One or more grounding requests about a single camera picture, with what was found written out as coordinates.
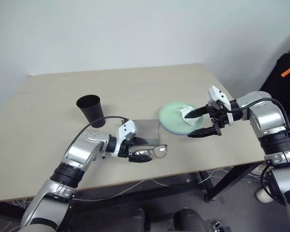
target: light green plate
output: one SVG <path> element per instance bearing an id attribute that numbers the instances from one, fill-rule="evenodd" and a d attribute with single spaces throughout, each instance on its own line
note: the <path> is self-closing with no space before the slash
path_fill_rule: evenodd
<path id="1" fill-rule="evenodd" d="M 202 126 L 204 120 L 203 116 L 199 117 L 193 126 L 189 125 L 183 120 L 180 110 L 183 109 L 184 106 L 191 106 L 194 109 L 197 108 L 190 103 L 176 101 L 165 105 L 160 110 L 159 121 L 167 131 L 174 134 L 187 135 Z"/>

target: table leg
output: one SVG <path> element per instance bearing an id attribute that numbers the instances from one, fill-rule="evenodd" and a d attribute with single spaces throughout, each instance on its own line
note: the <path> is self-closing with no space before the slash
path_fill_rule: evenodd
<path id="1" fill-rule="evenodd" d="M 201 171 L 201 172 L 199 172 L 199 175 L 201 177 L 201 180 L 203 180 L 203 181 L 205 180 L 203 182 L 204 188 L 205 188 L 206 192 L 209 193 L 211 191 L 211 189 L 213 189 L 214 186 L 212 184 L 211 179 L 208 178 L 209 175 L 208 175 L 207 171 Z"/>
<path id="2" fill-rule="evenodd" d="M 209 202 L 219 193 L 231 188 L 261 163 L 262 162 L 242 164 L 232 168 L 213 188 L 207 191 L 205 201 Z"/>

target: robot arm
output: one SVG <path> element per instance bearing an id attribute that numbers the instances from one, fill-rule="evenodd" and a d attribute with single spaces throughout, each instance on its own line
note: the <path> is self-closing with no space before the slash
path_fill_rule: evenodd
<path id="1" fill-rule="evenodd" d="M 269 166 L 273 166 L 267 176 L 271 195 L 286 206 L 290 221 L 290 125 L 285 121 L 287 116 L 283 113 L 284 109 L 271 99 L 269 93 L 262 91 L 232 101 L 228 101 L 225 94 L 214 86 L 210 87 L 208 94 L 208 104 L 189 112 L 186 118 L 208 113 L 213 126 L 195 130 L 188 137 L 221 135 L 220 129 L 225 125 L 231 126 L 240 119 L 249 120 L 264 150 L 264 159 Z"/>
<path id="2" fill-rule="evenodd" d="M 78 183 L 97 155 L 127 157 L 125 142 L 129 145 L 137 129 L 128 120 L 116 137 L 92 127 L 84 130 L 69 146 L 53 175 L 45 181 L 26 209 L 21 232 L 53 232 L 61 224 L 69 209 L 70 200 L 76 193 Z"/>

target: floor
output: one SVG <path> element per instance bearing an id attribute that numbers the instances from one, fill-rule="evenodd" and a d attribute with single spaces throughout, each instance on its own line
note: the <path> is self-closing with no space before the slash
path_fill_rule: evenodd
<path id="1" fill-rule="evenodd" d="M 211 177 L 213 184 L 217 183 L 223 175 L 225 175 L 223 171 L 214 172 Z M 156 180 L 165 185 L 182 185 L 198 182 L 199 177 L 196 174 L 185 174 Z M 115 195 L 131 186 L 133 184 L 89 190 L 79 193 L 77 197 L 99 199 Z M 129 192 L 154 189 L 157 186 L 152 181 L 145 181 Z M 254 194 L 260 188 L 257 179 L 247 176 L 211 203 L 203 200 L 204 190 L 194 190 L 154 200 L 115 205 L 73 215 L 69 230 L 71 232 L 117 232 L 120 231 L 123 219 L 128 217 L 131 211 L 142 208 L 151 216 L 152 232 L 173 231 L 173 213 L 183 207 L 189 207 L 203 217 L 208 228 L 211 228 L 210 225 L 214 220 L 218 220 L 222 226 L 229 226 L 232 232 L 289 232 L 283 206 L 275 202 L 263 204 L 255 199 Z M 8 228 L 2 230 L 8 223 L 9 221 L 0 219 L 0 232 L 19 230 L 16 228 L 9 231 L 19 225 L 15 222 L 11 222 Z"/>

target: black cup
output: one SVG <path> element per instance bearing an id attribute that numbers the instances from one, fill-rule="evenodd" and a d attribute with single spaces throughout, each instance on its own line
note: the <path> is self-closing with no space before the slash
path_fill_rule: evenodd
<path id="1" fill-rule="evenodd" d="M 83 112 L 88 122 L 91 123 L 101 117 L 104 117 L 100 98 L 96 95 L 86 95 L 77 100 L 76 105 Z M 105 124 L 105 119 L 91 123 L 92 127 L 99 128 Z"/>

